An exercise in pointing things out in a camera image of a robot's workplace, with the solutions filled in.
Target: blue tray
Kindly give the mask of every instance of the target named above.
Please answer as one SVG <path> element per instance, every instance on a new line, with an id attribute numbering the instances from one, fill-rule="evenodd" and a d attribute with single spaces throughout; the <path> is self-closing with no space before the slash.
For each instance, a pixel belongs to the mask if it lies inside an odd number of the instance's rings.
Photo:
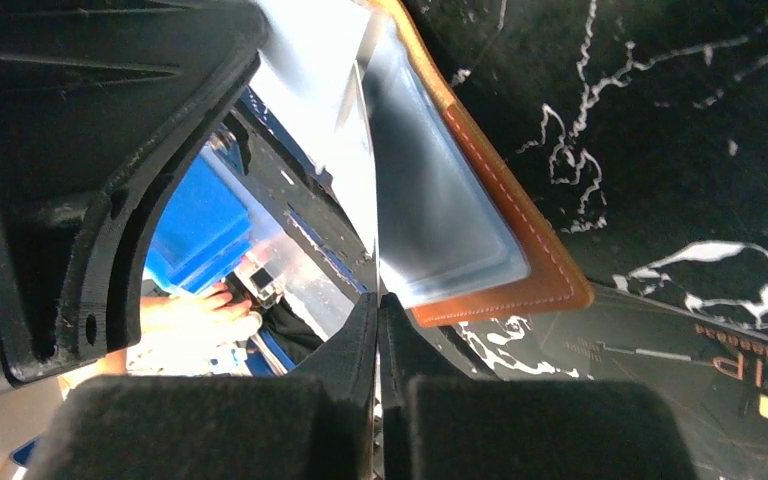
<path id="1" fill-rule="evenodd" d="M 216 169 L 228 167 L 204 147 L 154 232 L 146 270 L 169 293 L 201 293 L 228 275 L 251 248 L 248 209 Z"/>

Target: blue container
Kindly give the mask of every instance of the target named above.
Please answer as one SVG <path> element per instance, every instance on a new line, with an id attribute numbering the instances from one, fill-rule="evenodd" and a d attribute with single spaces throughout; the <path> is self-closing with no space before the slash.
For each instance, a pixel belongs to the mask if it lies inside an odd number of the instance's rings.
<path id="1" fill-rule="evenodd" d="M 246 206 L 204 147 L 166 205 L 151 240 L 146 270 L 163 290 L 197 295 L 228 275 L 251 248 Z"/>

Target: stitching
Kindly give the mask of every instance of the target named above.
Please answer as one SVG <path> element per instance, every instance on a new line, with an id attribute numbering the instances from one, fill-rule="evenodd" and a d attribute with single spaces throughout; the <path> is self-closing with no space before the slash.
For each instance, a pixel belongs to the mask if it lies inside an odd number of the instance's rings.
<path id="1" fill-rule="evenodd" d="M 488 313 L 488 312 L 496 312 L 499 310 L 506 310 L 509 308 L 516 308 L 516 307 L 522 307 L 526 305 L 539 305 L 542 303 L 555 303 L 562 300 L 568 300 L 570 299 L 573 294 L 575 293 L 575 287 L 572 284 L 572 281 L 570 281 L 569 277 L 567 276 L 566 272 L 563 268 L 561 268 L 561 265 L 558 263 L 558 260 L 555 258 L 555 255 L 552 254 L 552 251 L 549 250 L 549 247 L 546 245 L 546 243 L 543 241 L 543 237 L 540 235 L 540 233 L 534 228 L 534 226 L 531 224 L 531 222 L 528 221 L 528 218 L 525 216 L 524 213 L 522 213 L 522 210 L 519 209 L 519 205 L 514 201 L 511 194 L 508 192 L 508 189 L 505 188 L 505 184 L 502 183 L 499 178 L 496 176 L 496 174 L 493 172 L 493 170 L 490 168 L 490 165 L 488 164 L 487 160 L 484 158 L 484 156 L 481 154 L 481 151 L 479 151 L 477 148 L 475 148 L 475 145 L 472 144 L 472 141 L 469 139 L 469 135 L 464 132 L 460 125 L 458 125 L 457 119 L 455 119 L 454 116 L 452 116 L 452 113 L 450 111 L 445 112 L 446 118 L 451 120 L 452 127 L 460 133 L 463 141 L 466 143 L 467 147 L 472 151 L 472 153 L 475 155 L 478 160 L 481 161 L 481 165 L 484 167 L 485 170 L 487 170 L 487 173 L 490 174 L 491 177 L 493 177 L 493 181 L 495 181 L 499 187 L 502 189 L 502 192 L 505 193 L 505 197 L 508 198 L 508 200 L 513 204 L 514 208 L 516 209 L 517 213 L 519 214 L 520 218 L 522 218 L 522 221 L 525 222 L 525 224 L 528 226 L 528 229 L 531 230 L 531 233 L 533 233 L 537 237 L 537 241 L 540 242 L 540 246 L 543 247 L 543 251 L 545 251 L 547 254 L 549 254 L 549 259 L 552 260 L 552 263 L 555 264 L 555 267 L 558 269 L 558 273 L 561 274 L 561 277 L 563 277 L 564 282 L 566 282 L 568 287 L 568 293 L 566 295 L 560 296 L 560 297 L 546 297 L 546 298 L 538 298 L 535 300 L 529 300 L 527 302 L 518 302 L 518 303 L 508 303 L 504 305 L 496 305 L 495 307 L 485 307 L 485 308 L 478 308 L 475 310 L 469 310 L 464 311 L 460 313 L 450 313 L 447 315 L 436 315 L 433 317 L 427 317 L 423 319 L 423 323 L 430 322 L 433 320 L 442 320 L 442 319 L 449 319 L 449 318 L 457 318 L 457 317 L 465 317 L 467 315 L 474 315 L 477 313 Z"/>

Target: screw hole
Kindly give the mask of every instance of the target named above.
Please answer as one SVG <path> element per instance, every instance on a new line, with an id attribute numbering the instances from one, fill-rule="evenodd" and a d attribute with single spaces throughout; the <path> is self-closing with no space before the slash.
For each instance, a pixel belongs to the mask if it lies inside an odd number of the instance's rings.
<path id="1" fill-rule="evenodd" d="M 125 192 L 113 192 L 110 196 L 110 219 L 116 220 L 116 217 L 122 213 L 122 209 L 125 207 L 125 200 L 128 199 L 128 194 Z"/>
<path id="2" fill-rule="evenodd" d="M 98 333 L 98 325 L 95 321 L 95 315 L 92 313 L 87 315 L 86 330 L 87 342 L 89 342 L 90 345 L 95 345 L 95 336 Z"/>

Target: black plastic housing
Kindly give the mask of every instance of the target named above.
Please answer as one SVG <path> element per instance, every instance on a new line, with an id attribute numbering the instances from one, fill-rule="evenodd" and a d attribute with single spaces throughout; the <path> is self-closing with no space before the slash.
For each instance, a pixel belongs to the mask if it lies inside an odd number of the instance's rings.
<path id="1" fill-rule="evenodd" d="M 257 69 L 246 2 L 0 2 L 0 391 L 139 341 L 162 207 Z"/>

